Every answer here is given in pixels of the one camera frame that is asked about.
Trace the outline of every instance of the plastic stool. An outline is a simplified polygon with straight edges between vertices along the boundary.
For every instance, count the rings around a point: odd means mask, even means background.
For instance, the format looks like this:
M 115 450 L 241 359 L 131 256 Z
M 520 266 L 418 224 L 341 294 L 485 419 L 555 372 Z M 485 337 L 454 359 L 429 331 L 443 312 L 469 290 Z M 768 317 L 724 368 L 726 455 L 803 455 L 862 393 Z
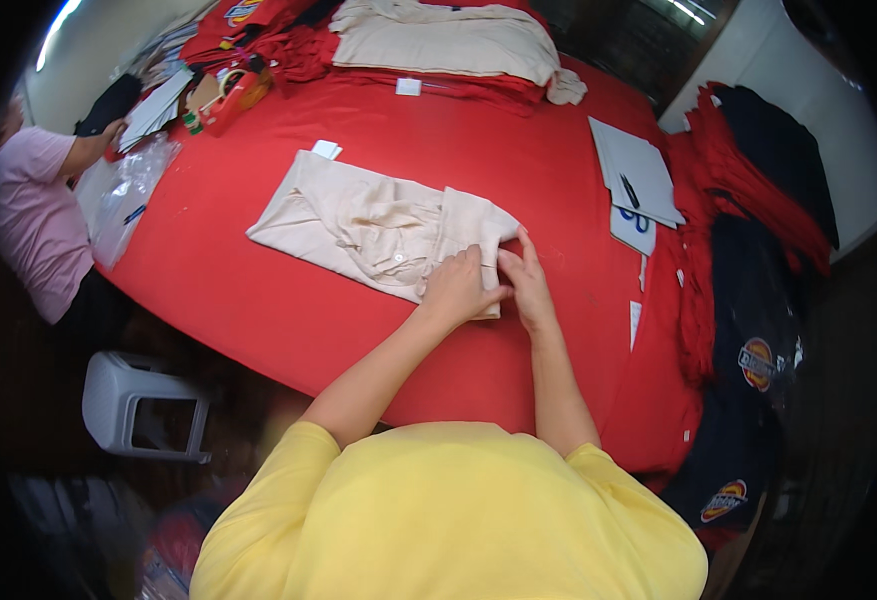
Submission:
M 88 362 L 82 415 L 85 427 L 103 450 L 122 456 L 192 461 L 204 464 L 212 460 L 211 452 L 200 452 L 205 419 L 215 395 L 188 379 L 164 374 L 164 361 L 125 352 L 97 352 Z M 192 432 L 187 449 L 174 450 L 165 442 L 162 423 L 151 413 L 152 400 L 193 401 Z M 139 431 L 159 449 L 132 445 L 135 413 L 139 414 Z

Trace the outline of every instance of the woman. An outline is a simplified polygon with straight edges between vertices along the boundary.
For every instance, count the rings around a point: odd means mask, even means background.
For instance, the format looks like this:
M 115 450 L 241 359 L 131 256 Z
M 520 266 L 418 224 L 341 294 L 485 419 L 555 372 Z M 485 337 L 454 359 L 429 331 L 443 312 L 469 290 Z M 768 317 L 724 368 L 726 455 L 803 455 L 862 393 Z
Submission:
M 288 428 L 218 519 L 192 577 L 213 598 L 697 598 L 707 561 L 682 519 L 601 451 L 528 233 L 448 257 L 420 306 Z M 537 438 L 491 423 L 368 437 L 415 367 L 514 295 L 531 337 Z
M 0 129 L 0 256 L 56 330 L 94 350 L 117 346 L 136 335 L 134 304 L 95 270 L 88 227 L 65 180 L 101 159 L 127 124 L 119 119 L 89 137 L 23 124 L 16 98 Z

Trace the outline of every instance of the table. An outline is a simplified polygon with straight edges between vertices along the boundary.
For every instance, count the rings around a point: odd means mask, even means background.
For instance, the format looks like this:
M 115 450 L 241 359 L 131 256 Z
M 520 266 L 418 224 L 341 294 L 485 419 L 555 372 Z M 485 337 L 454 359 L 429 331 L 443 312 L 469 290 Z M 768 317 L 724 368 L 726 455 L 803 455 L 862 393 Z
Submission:
M 317 80 L 270 93 L 222 138 L 183 144 L 144 212 L 112 282 L 199 342 L 309 395 L 384 340 L 414 305 L 250 241 L 294 154 L 337 142 L 341 162 L 488 198 L 538 247 L 583 395 L 606 450 L 633 472 L 677 469 L 700 416 L 678 372 L 677 279 L 608 232 L 610 196 L 586 117 L 661 146 L 648 101 L 563 57 L 588 84 L 579 106 L 542 102 L 522 118 L 480 102 L 385 85 Z M 518 250 L 516 242 L 506 248 Z M 629 352 L 628 301 L 644 303 Z M 384 419 L 488 421 L 533 432 L 528 336 L 515 307 L 456 330 L 399 391 Z

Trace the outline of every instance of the wall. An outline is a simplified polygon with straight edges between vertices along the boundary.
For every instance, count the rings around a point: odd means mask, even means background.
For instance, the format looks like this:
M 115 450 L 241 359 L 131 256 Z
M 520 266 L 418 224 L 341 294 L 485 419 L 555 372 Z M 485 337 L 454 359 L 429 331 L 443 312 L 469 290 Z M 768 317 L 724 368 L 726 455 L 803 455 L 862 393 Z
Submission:
M 864 92 L 795 30 L 777 0 L 741 0 L 692 78 L 658 120 L 669 133 L 707 81 L 758 92 L 818 140 L 840 248 L 832 261 L 877 231 L 877 119 Z
M 35 71 L 36 48 L 24 72 L 26 116 L 47 130 L 74 132 L 108 88 L 112 71 L 131 59 L 180 15 L 208 0 L 83 0 L 55 35 L 45 68 Z

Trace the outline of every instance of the scissors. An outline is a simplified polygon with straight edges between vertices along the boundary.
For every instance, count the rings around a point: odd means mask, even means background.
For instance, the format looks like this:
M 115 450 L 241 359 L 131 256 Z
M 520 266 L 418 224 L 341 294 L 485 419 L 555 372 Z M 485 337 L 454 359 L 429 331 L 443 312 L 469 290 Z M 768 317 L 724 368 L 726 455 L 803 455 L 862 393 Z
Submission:
M 627 210 L 625 208 L 624 209 L 619 208 L 619 210 L 622 211 L 622 216 L 624 217 L 625 221 L 631 221 L 632 219 L 635 219 L 635 230 L 639 234 L 644 234 L 645 232 L 648 231 L 648 228 L 650 227 L 650 222 L 648 221 L 648 217 L 646 217 L 645 215 L 636 215 L 634 212 Z

